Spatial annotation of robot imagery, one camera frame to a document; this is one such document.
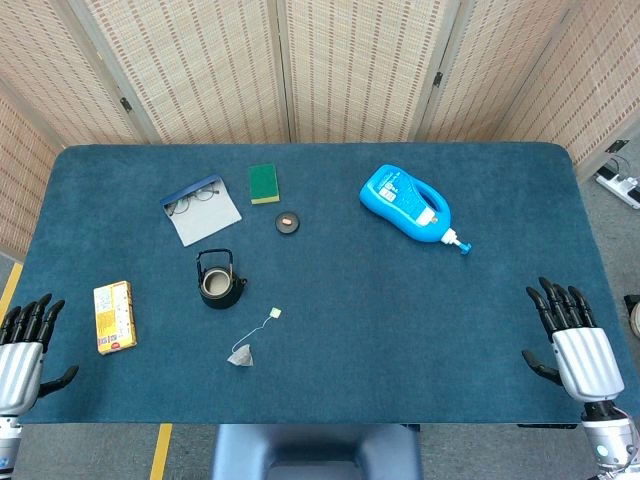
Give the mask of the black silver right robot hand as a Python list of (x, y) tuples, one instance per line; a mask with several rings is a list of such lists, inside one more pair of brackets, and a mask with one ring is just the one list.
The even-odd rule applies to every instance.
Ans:
[(575, 287), (562, 287), (545, 277), (540, 290), (528, 287), (556, 365), (541, 363), (529, 350), (522, 352), (528, 367), (538, 376), (561, 386), (574, 400), (604, 403), (624, 391), (624, 381), (611, 343), (597, 326), (587, 298)]

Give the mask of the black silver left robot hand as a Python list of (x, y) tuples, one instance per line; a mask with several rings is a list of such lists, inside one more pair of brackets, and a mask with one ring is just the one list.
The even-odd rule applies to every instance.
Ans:
[(1, 416), (20, 417), (37, 400), (70, 384), (78, 373), (70, 366), (60, 377), (41, 380), (57, 318), (65, 302), (52, 295), (9, 310), (1, 323)]

